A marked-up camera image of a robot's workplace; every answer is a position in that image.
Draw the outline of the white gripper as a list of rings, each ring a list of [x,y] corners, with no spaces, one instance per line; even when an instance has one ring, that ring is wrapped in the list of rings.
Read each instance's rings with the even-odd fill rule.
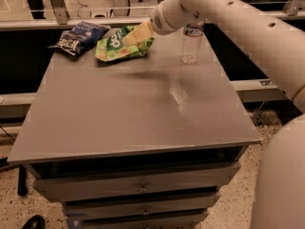
[[[144,21],[123,39],[125,47],[137,45],[153,36],[153,30],[167,35],[179,30],[184,23],[184,10],[178,0],[164,0],[151,13],[151,22]]]

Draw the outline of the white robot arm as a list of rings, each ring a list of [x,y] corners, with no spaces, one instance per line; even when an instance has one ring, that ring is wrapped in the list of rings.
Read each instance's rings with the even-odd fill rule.
[[[164,0],[150,23],[160,35],[207,19],[305,111],[305,32],[240,0]],[[305,229],[305,114],[269,142],[255,185],[251,229]]]

